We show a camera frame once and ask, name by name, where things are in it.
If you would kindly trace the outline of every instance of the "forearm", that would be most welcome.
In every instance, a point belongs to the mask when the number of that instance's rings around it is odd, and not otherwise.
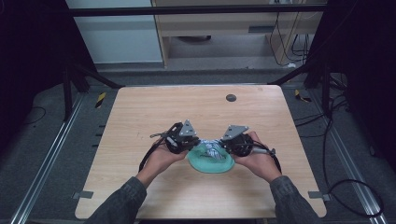
[[[85,223],[134,223],[137,211],[147,196],[146,187],[135,177],[112,193]]]
[[[273,180],[270,187],[276,203],[276,219],[279,224],[321,223],[311,205],[287,176],[282,175]]]

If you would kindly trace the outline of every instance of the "floor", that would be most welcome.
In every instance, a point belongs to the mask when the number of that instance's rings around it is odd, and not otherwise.
[[[278,65],[271,57],[266,37],[253,36],[212,36],[204,41],[201,37],[183,37],[172,40],[170,60],[166,68],[138,67],[134,71],[119,73],[102,71],[102,75],[118,83],[129,86],[139,85],[186,85],[186,84],[229,84],[229,83],[267,83],[283,77],[293,66]],[[304,75],[294,78],[282,87],[290,112],[296,124],[301,124],[307,116],[320,114],[320,86],[305,90],[302,86]],[[49,165],[46,181],[40,186],[35,204],[26,211],[29,221],[35,223],[80,223],[74,211],[78,200],[73,199],[75,192],[82,190],[85,178],[90,170],[100,136],[104,130],[117,90],[89,80],[92,87],[88,93],[77,94],[74,100],[81,99],[78,115],[72,129],[62,141],[60,150],[52,154],[56,160]],[[301,96],[313,102],[296,99],[295,90]],[[98,95],[106,92],[106,99],[98,109],[95,104]],[[335,99],[341,92],[332,90]],[[344,98],[338,97],[336,103]],[[37,172],[52,148],[52,143],[64,125],[62,86],[39,93],[35,107],[26,118],[26,124],[15,136],[9,146],[11,153],[1,158],[0,165],[0,223],[8,223],[20,206],[29,188],[35,181]],[[320,118],[298,127],[319,189],[326,192],[323,180],[323,136],[317,136],[326,130],[326,119]],[[396,223],[396,176],[385,160],[374,158],[369,153],[369,145],[361,133],[359,125],[341,104],[333,111],[333,126],[325,144],[326,173],[329,181],[350,178],[362,178],[374,186],[385,202],[386,210],[382,219],[369,219],[357,216],[336,200],[326,203],[328,214],[324,223]],[[350,167],[352,162],[358,172]],[[370,197],[357,185],[344,185],[337,188],[340,198],[355,209],[364,212],[364,205]]]

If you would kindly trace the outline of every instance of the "person's right hand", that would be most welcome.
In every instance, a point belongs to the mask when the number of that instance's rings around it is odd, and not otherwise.
[[[248,133],[248,135],[253,141],[262,143],[255,132]],[[277,170],[274,160],[268,154],[252,152],[246,157],[233,155],[233,159],[236,163],[246,166],[254,175],[265,179],[268,183],[282,176]]]

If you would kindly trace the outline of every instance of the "hand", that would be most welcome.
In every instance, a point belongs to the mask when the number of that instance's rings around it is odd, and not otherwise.
[[[253,141],[262,143],[255,132],[248,133],[248,135]],[[252,152],[246,157],[233,155],[233,159],[236,163],[246,166],[254,175],[265,179],[268,183],[282,176],[277,170],[274,160],[268,154]]]
[[[148,157],[145,167],[136,175],[136,178],[147,188],[158,174],[165,171],[174,162],[183,160],[187,153],[188,151],[185,150],[180,154],[174,154],[162,142]]]

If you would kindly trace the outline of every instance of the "person's arm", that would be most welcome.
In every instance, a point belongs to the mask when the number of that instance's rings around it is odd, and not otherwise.
[[[165,171],[172,163],[183,160],[186,154],[187,151],[173,154],[166,145],[157,147],[149,156],[142,171],[112,193],[84,223],[134,223],[137,211],[146,199],[146,188],[158,174]]]
[[[250,137],[260,142],[255,132]],[[236,163],[246,166],[254,175],[270,184],[276,203],[276,219],[279,224],[321,223],[311,205],[299,193],[291,180],[276,168],[274,160],[268,154],[251,153],[246,157],[233,156]]]

